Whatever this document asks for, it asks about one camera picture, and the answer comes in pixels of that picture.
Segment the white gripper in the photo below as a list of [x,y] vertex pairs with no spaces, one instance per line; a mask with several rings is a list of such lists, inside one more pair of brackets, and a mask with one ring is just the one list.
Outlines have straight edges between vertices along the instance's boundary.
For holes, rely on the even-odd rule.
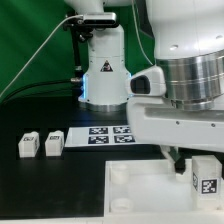
[[224,100],[202,111],[175,109],[165,99],[135,96],[127,103],[127,119],[136,141],[161,145],[175,172],[186,170],[179,148],[224,152]]

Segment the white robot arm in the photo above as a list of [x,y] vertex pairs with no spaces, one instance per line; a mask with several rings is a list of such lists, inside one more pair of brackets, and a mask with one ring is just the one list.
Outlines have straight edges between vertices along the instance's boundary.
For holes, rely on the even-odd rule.
[[[65,0],[89,28],[79,104],[123,109],[134,138],[161,147],[224,152],[224,0]],[[109,6],[133,9],[155,40],[150,68],[130,74],[124,30]]]

